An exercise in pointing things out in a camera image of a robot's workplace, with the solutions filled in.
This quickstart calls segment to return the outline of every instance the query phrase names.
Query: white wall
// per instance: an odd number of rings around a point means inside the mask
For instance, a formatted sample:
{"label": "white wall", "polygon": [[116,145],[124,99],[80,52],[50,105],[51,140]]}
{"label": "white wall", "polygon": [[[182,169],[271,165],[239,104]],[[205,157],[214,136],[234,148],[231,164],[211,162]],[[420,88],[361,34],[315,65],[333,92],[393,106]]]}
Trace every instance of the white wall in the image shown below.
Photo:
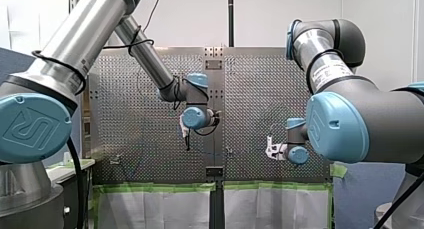
{"label": "white wall", "polygon": [[[156,0],[142,0],[133,13],[145,26]],[[160,0],[146,35],[156,46],[221,46],[228,41],[227,0]]]}
{"label": "white wall", "polygon": [[343,18],[365,35],[367,52],[358,74],[380,89],[407,86],[414,78],[415,0],[343,0]]}
{"label": "white wall", "polygon": [[42,49],[68,16],[68,0],[0,0],[0,47]]}
{"label": "white wall", "polygon": [[[147,22],[156,0],[142,0],[134,12]],[[234,0],[235,45],[283,47],[296,18],[341,17],[341,0]],[[157,46],[228,45],[227,0],[161,0],[147,30]]]}
{"label": "white wall", "polygon": [[285,47],[287,27],[303,21],[340,18],[341,0],[234,0],[235,45]]}
{"label": "white wall", "polygon": [[424,81],[424,0],[416,2],[416,80]]}

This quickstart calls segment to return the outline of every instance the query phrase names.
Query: metal pole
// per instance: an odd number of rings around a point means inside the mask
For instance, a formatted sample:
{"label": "metal pole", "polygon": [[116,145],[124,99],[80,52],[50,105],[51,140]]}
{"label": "metal pole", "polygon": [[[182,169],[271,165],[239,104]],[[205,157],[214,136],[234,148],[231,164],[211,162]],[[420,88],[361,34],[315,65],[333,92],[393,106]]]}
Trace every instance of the metal pole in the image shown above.
{"label": "metal pole", "polygon": [[228,46],[234,47],[234,0],[228,0],[228,29]]}

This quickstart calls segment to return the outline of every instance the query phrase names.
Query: perforated metal panel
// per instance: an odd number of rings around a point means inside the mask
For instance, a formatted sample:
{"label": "perforated metal panel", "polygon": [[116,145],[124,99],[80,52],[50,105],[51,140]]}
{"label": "perforated metal panel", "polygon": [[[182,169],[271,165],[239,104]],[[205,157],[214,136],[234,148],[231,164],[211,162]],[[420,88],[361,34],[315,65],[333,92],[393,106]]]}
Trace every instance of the perforated metal panel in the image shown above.
{"label": "perforated metal panel", "polygon": [[226,180],[329,180],[328,163],[312,150],[298,167],[264,153],[267,135],[273,143],[286,141],[286,120],[304,117],[310,96],[305,74],[280,48],[227,48],[225,55]]}
{"label": "perforated metal panel", "polygon": [[[174,75],[202,70],[196,50],[163,54]],[[204,155],[186,150],[179,129],[185,105],[174,111],[158,100],[154,84],[126,52],[103,53],[95,68],[90,75],[92,140],[100,159],[95,183],[204,181]],[[191,146],[203,148],[202,140],[193,137]]]}
{"label": "perforated metal panel", "polygon": [[[285,61],[281,48],[223,51],[219,59],[224,60],[224,68],[207,74],[216,95],[210,104],[221,105],[224,100],[224,118],[213,136],[192,133],[190,151],[179,129],[185,105],[173,111],[171,104],[159,101],[154,84],[126,50],[102,53],[90,72],[96,184],[203,182],[207,165],[223,164],[226,180],[323,182],[329,178],[328,163],[312,151],[311,160],[300,167],[265,154],[268,133],[274,134],[275,142],[284,141],[287,118],[304,116],[309,98],[304,73]],[[159,53],[179,76],[202,71],[204,61],[210,59],[203,48],[167,48]]]}

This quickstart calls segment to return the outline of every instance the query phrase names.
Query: blue logo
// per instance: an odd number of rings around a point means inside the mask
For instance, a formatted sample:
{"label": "blue logo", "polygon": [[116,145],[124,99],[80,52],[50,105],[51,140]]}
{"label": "blue logo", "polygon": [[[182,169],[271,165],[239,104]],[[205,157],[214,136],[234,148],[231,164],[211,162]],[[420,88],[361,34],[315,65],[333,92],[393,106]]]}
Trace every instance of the blue logo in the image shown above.
{"label": "blue logo", "polygon": [[43,150],[58,126],[57,119],[27,107],[18,113],[3,135],[3,139]]}

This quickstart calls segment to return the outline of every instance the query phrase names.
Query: green tape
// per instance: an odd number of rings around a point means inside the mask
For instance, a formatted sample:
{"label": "green tape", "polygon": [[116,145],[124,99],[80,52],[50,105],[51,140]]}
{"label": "green tape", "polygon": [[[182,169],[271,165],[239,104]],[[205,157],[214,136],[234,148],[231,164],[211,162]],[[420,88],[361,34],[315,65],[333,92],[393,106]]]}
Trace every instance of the green tape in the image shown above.
{"label": "green tape", "polygon": [[93,188],[101,194],[104,193],[127,193],[127,192],[205,192],[214,191],[215,183],[194,183],[194,184],[155,184],[155,183],[124,183],[119,185],[100,185]]}
{"label": "green tape", "polygon": [[331,164],[330,165],[330,175],[332,177],[344,178],[347,172],[347,167],[341,164]]}
{"label": "green tape", "polygon": [[[90,163],[92,161],[94,161],[94,160],[93,159],[81,159],[80,163],[81,163],[81,166],[84,166],[84,165],[87,165],[88,163]],[[56,168],[56,167],[65,167],[65,168],[74,168],[75,167],[73,162],[68,162],[65,165],[62,165],[62,164],[63,164],[63,162],[59,162],[59,163],[53,164],[51,166],[48,166],[47,168],[53,169],[53,168]]]}
{"label": "green tape", "polygon": [[259,188],[291,189],[306,191],[328,191],[332,188],[331,183],[293,183],[293,182],[225,182],[225,190],[252,190]]}

